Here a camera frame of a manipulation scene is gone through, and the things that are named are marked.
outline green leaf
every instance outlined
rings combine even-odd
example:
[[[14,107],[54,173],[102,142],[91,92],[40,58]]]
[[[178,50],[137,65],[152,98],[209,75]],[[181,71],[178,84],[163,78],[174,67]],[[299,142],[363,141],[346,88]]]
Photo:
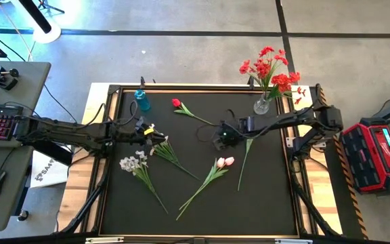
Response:
[[[186,111],[181,110],[181,109],[174,110],[174,113],[182,113],[182,114],[186,115]]]
[[[186,108],[186,106],[184,106],[183,102],[181,103],[181,107],[183,108],[183,110],[186,112],[186,114],[190,115],[190,116],[194,116],[188,108]]]

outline black mat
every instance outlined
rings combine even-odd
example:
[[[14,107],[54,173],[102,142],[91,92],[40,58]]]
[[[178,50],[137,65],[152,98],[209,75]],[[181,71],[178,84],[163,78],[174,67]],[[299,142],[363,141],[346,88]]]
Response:
[[[231,108],[237,117],[253,111],[259,94],[148,94],[152,108],[144,114],[156,129],[169,135],[181,164],[202,181],[215,157],[235,157],[236,162],[222,178],[206,187],[176,221],[179,207],[202,182],[165,160],[148,159],[150,178],[166,205],[167,215],[144,183],[123,171],[120,159],[135,154],[139,146],[118,144],[111,165],[108,192],[102,218],[102,235],[296,235],[290,186],[279,131],[255,140],[246,162],[242,186],[238,177],[244,158],[244,143],[216,151],[209,142],[196,139],[196,128],[204,125],[191,117],[175,114],[172,98],[179,98],[192,113],[218,123]],[[120,117],[129,117],[133,94],[125,94]],[[268,116],[277,115],[276,103]],[[201,133],[208,138],[213,130]]]

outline flower stem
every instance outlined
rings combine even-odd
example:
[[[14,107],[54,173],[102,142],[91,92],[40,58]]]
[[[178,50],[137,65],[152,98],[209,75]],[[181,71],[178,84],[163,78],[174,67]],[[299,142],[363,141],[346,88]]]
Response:
[[[202,122],[204,122],[204,123],[208,123],[209,125],[213,125],[212,123],[210,123],[210,122],[208,122],[208,121],[206,121],[206,120],[204,120],[204,119],[201,119],[200,117],[197,117],[197,116],[195,116],[195,115],[192,115],[195,119],[199,119],[199,120],[201,120]]]

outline gray floor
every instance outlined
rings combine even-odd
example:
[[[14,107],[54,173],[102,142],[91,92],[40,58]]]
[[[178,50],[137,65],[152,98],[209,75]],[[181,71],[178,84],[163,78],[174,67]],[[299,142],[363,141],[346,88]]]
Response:
[[[45,12],[62,28],[147,31],[280,31],[274,0],[94,0],[50,1],[65,14]],[[390,0],[283,0],[289,32],[390,33]],[[19,28],[31,25],[11,3],[6,11]],[[1,15],[0,28],[12,28]],[[1,35],[25,58],[17,35]],[[140,37],[63,35],[34,44],[34,61],[52,63],[47,85],[80,120],[92,82],[246,83],[238,68],[256,58],[264,45],[282,48],[280,37]],[[292,38],[300,84],[322,84],[328,101],[341,109],[345,127],[371,116],[390,98],[390,39]],[[19,60],[3,48],[12,60]],[[45,92],[37,112],[70,120]],[[46,235],[53,231],[64,186],[33,189],[26,222],[11,220],[4,237]],[[359,196],[371,239],[390,241],[390,197]]]

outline water bottle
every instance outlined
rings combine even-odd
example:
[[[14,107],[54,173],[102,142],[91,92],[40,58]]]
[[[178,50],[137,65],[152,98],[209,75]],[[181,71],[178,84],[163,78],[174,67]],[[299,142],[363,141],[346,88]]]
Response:
[[[147,111],[150,109],[150,103],[144,90],[138,89],[135,91],[135,100],[138,103],[139,109],[142,111]]]

